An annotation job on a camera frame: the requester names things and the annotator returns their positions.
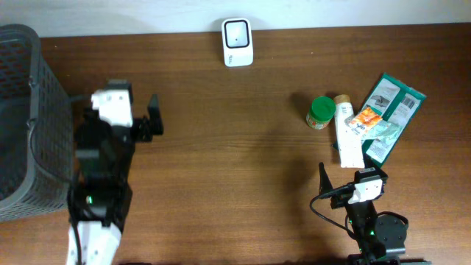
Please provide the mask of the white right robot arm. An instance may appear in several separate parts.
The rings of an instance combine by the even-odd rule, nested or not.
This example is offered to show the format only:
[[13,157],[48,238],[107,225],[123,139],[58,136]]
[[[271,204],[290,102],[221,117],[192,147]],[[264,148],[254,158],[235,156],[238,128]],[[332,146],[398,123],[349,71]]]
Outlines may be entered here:
[[408,220],[391,211],[378,212],[374,203],[384,194],[388,175],[364,156],[365,167],[354,181],[330,195],[332,209],[346,210],[345,223],[351,226],[359,253],[347,257],[348,264],[429,264],[424,259],[402,259],[406,253]]

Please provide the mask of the grey plastic basket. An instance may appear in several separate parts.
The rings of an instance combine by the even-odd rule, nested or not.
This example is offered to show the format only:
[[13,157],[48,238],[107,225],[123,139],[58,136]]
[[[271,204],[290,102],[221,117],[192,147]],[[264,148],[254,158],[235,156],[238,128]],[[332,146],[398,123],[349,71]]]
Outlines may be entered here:
[[59,211],[73,175],[68,94],[28,26],[1,27],[1,220]]

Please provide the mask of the mint green snack pouch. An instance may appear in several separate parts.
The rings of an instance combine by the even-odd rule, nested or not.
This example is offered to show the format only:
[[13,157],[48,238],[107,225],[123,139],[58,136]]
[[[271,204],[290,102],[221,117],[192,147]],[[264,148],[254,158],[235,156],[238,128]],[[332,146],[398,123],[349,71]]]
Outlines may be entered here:
[[361,136],[363,141],[366,140],[379,140],[385,142],[394,141],[402,131],[402,127],[388,121],[381,120],[368,132]]

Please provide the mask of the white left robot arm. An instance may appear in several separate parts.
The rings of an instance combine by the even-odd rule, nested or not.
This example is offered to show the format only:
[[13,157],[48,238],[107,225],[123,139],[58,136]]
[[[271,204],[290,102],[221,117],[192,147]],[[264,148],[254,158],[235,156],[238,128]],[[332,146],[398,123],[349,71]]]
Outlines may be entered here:
[[113,262],[133,196],[129,173],[135,146],[163,134],[157,95],[140,118],[133,116],[127,93],[95,93],[90,101],[74,134],[79,168],[67,195],[67,264]]

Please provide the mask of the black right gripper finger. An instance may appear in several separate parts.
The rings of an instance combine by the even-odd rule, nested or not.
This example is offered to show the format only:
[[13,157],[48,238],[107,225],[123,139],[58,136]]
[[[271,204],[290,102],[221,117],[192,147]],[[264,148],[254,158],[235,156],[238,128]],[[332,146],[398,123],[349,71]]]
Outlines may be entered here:
[[333,190],[331,181],[325,170],[323,162],[319,163],[319,194],[323,195]]
[[371,159],[364,154],[365,171],[368,176],[379,176],[382,180],[388,180],[388,175]]

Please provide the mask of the orange snack packet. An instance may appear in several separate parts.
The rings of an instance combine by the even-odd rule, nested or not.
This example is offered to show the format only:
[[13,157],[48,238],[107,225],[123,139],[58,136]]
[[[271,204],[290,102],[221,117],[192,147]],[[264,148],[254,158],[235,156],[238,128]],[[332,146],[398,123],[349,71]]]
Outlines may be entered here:
[[382,120],[382,117],[371,107],[366,107],[357,116],[347,122],[347,125],[356,135],[364,135]]

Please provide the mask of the green 3M gloves packet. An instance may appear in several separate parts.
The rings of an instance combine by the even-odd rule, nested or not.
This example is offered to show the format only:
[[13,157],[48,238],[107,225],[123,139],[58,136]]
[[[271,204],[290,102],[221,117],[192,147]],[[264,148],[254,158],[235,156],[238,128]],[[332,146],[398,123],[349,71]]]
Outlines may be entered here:
[[420,109],[426,95],[407,86],[394,77],[383,74],[378,83],[371,90],[364,101],[363,107],[355,113],[357,116],[364,108],[371,107],[384,121],[400,125],[403,129],[400,135],[392,142],[361,139],[361,149],[364,154],[371,157],[381,167],[390,156],[404,129]]

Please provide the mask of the green lid jar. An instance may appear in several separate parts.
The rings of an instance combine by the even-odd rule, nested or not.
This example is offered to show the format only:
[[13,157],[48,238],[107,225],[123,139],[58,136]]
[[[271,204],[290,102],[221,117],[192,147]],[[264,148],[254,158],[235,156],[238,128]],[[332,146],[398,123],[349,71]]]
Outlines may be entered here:
[[311,103],[308,114],[306,115],[306,122],[308,126],[313,129],[324,129],[329,125],[335,112],[336,104],[331,98],[327,96],[317,97]]

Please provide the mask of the white tube gold cap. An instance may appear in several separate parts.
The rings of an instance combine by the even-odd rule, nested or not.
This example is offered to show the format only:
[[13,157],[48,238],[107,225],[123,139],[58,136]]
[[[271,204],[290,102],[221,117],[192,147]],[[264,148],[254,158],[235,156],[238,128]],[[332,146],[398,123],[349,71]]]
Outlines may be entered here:
[[336,140],[342,168],[364,168],[364,159],[360,138],[352,131],[348,123],[354,118],[350,97],[346,94],[333,99],[336,105],[334,114]]

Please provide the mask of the white barcode scanner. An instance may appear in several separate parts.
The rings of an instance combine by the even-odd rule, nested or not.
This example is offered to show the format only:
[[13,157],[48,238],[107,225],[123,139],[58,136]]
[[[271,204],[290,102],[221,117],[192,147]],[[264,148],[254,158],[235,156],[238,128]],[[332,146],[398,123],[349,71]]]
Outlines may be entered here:
[[229,67],[249,66],[254,60],[251,23],[246,18],[228,18],[222,22],[224,64]]

